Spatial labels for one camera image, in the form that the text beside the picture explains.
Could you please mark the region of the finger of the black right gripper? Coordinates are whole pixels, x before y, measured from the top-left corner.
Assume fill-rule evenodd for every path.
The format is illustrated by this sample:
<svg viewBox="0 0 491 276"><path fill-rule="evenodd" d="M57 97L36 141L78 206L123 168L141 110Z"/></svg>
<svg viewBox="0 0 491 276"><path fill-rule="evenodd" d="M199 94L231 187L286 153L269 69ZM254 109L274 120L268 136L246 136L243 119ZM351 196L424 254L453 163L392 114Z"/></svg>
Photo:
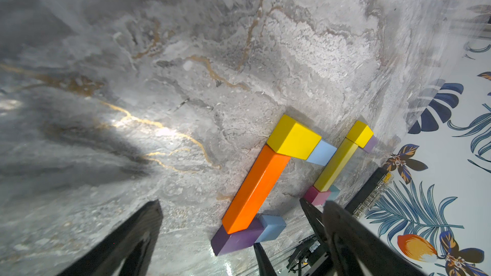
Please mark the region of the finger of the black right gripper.
<svg viewBox="0 0 491 276"><path fill-rule="evenodd" d="M262 245L260 243L255 243L253 247L258 263L259 276L277 276L277 273Z"/></svg>
<svg viewBox="0 0 491 276"><path fill-rule="evenodd" d="M313 229L317 240L321 244L326 244L328 242L328 237L326 236L325 227L322 223L322 214L315 206L309 203L306 199L300 199L300 206Z"/></svg>

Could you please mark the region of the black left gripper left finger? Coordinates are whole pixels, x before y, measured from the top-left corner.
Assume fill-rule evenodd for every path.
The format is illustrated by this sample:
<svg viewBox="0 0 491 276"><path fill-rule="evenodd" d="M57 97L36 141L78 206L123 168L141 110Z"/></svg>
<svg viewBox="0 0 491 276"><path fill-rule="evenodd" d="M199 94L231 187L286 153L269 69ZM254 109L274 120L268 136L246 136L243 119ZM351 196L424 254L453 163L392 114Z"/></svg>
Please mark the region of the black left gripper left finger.
<svg viewBox="0 0 491 276"><path fill-rule="evenodd" d="M146 275L162 220L159 201L149 201L60 275Z"/></svg>

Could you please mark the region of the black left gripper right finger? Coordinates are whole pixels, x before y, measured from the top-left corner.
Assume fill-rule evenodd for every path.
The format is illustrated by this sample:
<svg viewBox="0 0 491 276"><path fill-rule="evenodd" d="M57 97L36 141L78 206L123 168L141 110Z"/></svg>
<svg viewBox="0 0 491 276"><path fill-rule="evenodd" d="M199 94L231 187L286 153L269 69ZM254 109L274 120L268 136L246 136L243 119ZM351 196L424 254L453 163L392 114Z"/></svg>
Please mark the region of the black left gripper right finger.
<svg viewBox="0 0 491 276"><path fill-rule="evenodd" d="M395 254L349 212L333 201L323 206L322 223L338 275L423 275Z"/></svg>

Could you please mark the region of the magenta block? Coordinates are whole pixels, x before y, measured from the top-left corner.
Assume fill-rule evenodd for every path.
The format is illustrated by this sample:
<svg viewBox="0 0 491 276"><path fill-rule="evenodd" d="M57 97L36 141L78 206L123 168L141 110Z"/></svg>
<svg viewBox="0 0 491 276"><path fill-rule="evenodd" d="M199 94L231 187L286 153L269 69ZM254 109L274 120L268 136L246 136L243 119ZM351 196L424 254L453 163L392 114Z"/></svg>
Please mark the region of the magenta block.
<svg viewBox="0 0 491 276"><path fill-rule="evenodd" d="M317 190L314 186L310 186L310 188L304 194L303 199L305 199L313 206L322 206L329 199L330 195L330 190L321 192Z"/></svg>

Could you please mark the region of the teal block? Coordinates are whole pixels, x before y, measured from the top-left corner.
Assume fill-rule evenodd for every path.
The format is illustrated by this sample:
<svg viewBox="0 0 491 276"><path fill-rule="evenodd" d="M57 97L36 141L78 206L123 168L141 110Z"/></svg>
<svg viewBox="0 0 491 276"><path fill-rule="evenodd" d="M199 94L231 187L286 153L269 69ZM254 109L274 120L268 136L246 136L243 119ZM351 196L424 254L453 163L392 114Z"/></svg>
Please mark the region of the teal block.
<svg viewBox="0 0 491 276"><path fill-rule="evenodd" d="M328 191L330 192L327 198L329 201L335 201L340 194L340 189L337 188L335 185L331 185Z"/></svg>

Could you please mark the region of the dark purple block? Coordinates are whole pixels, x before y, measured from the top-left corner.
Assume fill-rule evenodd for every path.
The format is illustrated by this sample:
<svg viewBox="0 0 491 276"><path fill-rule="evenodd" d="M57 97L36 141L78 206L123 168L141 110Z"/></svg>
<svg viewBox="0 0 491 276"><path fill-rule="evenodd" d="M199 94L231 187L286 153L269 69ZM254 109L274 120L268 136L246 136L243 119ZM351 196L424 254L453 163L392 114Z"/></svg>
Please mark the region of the dark purple block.
<svg viewBox="0 0 491 276"><path fill-rule="evenodd" d="M212 250L215 256L222 256L247 249L253 246L263 231L264 227L257 218L247 229L232 234L228 234L225 228L221 226L211 240Z"/></svg>

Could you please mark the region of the long yellow block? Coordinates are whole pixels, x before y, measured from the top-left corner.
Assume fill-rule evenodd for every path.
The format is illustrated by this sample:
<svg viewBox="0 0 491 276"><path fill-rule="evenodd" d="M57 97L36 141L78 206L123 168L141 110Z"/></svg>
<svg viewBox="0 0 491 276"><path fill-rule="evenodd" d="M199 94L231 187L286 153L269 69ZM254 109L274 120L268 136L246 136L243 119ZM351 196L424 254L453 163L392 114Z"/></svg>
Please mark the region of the long yellow block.
<svg viewBox="0 0 491 276"><path fill-rule="evenodd" d="M313 186L320 192L327 191L357 149L357 144L344 139Z"/></svg>

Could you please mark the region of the light blue square block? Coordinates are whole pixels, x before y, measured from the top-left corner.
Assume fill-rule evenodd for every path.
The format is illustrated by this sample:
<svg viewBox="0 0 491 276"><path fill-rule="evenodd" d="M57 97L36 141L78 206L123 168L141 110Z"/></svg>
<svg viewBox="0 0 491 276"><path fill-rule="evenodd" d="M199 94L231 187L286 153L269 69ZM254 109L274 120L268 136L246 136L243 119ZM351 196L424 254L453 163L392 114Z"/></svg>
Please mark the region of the light blue square block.
<svg viewBox="0 0 491 276"><path fill-rule="evenodd" d="M307 162L317 164L319 166L326 166L336 153L337 148L329 144L325 140L321 140L310 156L306 159Z"/></svg>

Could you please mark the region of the orange block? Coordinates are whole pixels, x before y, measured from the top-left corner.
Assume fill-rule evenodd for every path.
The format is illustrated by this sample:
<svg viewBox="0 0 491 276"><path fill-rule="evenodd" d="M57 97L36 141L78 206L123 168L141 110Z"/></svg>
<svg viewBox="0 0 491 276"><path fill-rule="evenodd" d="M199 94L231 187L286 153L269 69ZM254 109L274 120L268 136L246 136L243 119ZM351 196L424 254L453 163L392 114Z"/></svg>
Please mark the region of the orange block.
<svg viewBox="0 0 491 276"><path fill-rule="evenodd" d="M222 225L228 234L249 227L290 159L276 153L268 145L262 148L222 218Z"/></svg>

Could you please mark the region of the short yellow block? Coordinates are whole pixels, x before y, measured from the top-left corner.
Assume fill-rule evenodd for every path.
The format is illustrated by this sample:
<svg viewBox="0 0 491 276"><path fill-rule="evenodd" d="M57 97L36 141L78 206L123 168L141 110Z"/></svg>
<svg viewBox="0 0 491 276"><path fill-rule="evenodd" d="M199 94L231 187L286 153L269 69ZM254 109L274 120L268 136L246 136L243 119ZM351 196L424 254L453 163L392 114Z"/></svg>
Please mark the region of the short yellow block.
<svg viewBox="0 0 491 276"><path fill-rule="evenodd" d="M365 148L370 139L373 137L373 131L369 126L362 121L356 121L350 129L346 138L358 145L360 148Z"/></svg>
<svg viewBox="0 0 491 276"><path fill-rule="evenodd" d="M267 145L280 155L307 160L321 139L320 135L284 114Z"/></svg>

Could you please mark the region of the purple short block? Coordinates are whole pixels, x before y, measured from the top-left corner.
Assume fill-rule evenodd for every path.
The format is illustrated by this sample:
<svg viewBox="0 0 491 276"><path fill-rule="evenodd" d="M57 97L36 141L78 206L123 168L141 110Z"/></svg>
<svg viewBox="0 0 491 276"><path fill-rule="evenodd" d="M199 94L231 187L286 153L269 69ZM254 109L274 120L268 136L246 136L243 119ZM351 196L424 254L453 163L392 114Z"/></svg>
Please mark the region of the purple short block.
<svg viewBox="0 0 491 276"><path fill-rule="evenodd" d="M367 142L365 147L363 148L363 151L366 153L371 153L373 149L377 146L378 144L378 139L373 135L371 139Z"/></svg>

